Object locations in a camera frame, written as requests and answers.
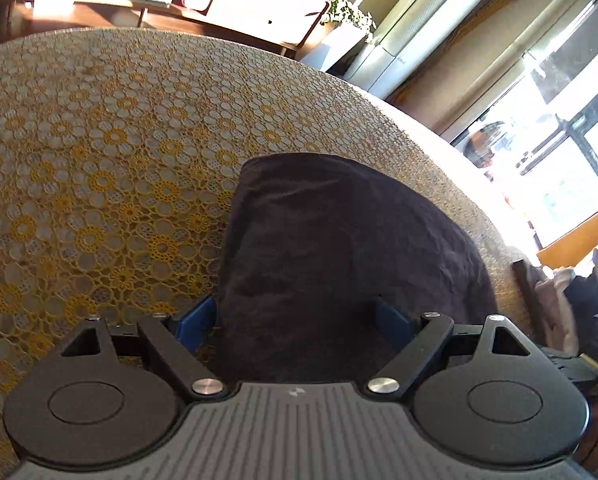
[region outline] grooved gray surface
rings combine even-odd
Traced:
[[[160,449],[100,472],[25,463],[13,480],[575,480],[561,462],[542,470],[490,472],[427,443],[397,404],[361,397],[351,384],[244,384],[224,402],[199,404]]]

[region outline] potted plant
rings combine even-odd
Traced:
[[[329,0],[330,7],[315,27],[296,59],[326,71],[365,36],[372,40],[373,17],[350,0]]]

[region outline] chair leg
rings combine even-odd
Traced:
[[[146,8],[143,8],[143,9],[141,10],[141,12],[139,13],[139,20],[138,20],[138,22],[137,22],[137,27],[141,27],[141,24],[143,23],[143,21],[144,21],[144,18],[146,17],[146,14],[147,14],[147,13],[148,13],[148,9],[146,9]]]
[[[16,2],[10,2],[8,4],[8,13],[6,14],[6,28],[7,28],[8,32],[10,32],[10,24],[11,24],[11,20],[12,20],[12,12],[15,9],[15,3]]]

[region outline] round table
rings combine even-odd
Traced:
[[[0,410],[86,315],[132,323],[212,290],[241,165],[297,151],[427,196],[474,235],[500,310],[528,328],[492,223],[345,82],[186,34],[42,34],[0,46]],[[0,423],[0,476],[13,461]]]

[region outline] wooden sideboard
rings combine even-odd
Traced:
[[[290,55],[301,48],[329,6],[327,0],[211,0],[208,8],[199,12],[146,0],[73,1],[139,9],[137,26],[147,12],[208,23],[276,44],[282,54]]]

